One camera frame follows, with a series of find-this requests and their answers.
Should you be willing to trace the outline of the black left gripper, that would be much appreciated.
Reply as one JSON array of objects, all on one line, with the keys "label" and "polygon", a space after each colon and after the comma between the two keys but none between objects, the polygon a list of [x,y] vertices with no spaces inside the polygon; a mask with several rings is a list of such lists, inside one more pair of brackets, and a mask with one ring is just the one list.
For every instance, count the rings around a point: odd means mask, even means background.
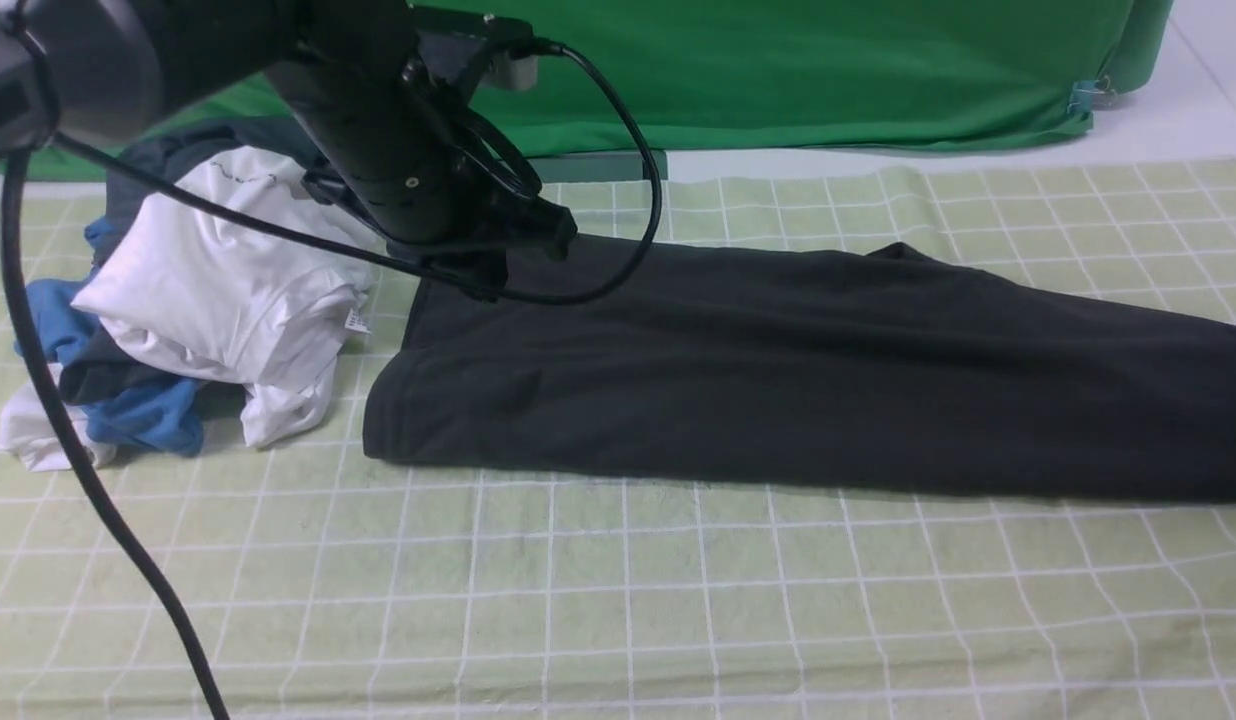
[{"label": "black left gripper", "polygon": [[508,138],[454,86],[430,77],[420,37],[307,38],[266,70],[267,82],[315,142],[386,241],[425,256],[421,268],[481,304],[504,295],[506,254],[544,249],[564,259],[574,215],[540,198],[527,161],[504,167],[485,149]]}]

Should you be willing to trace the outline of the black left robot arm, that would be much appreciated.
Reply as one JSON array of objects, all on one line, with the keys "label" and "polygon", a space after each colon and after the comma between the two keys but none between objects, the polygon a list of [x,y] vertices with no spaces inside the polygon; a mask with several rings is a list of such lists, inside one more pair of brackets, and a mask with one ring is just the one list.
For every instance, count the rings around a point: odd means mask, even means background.
[{"label": "black left robot arm", "polygon": [[54,135],[114,146],[263,77],[318,149],[304,178],[394,258],[452,272],[480,299],[507,252],[562,261],[572,214],[471,110],[486,73],[522,61],[519,20],[407,1],[0,2],[0,163]]}]

